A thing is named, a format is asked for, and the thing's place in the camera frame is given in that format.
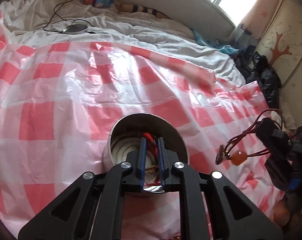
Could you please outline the right hand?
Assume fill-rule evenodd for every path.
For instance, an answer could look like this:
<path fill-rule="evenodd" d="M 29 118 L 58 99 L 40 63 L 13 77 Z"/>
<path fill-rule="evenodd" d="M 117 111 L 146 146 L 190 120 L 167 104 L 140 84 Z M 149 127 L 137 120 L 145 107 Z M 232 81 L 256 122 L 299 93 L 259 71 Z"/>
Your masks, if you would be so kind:
<path fill-rule="evenodd" d="M 290 229 L 302 227 L 302 207 L 298 202 L 282 198 L 274 206 L 274 223 L 280 228 L 288 226 Z"/>

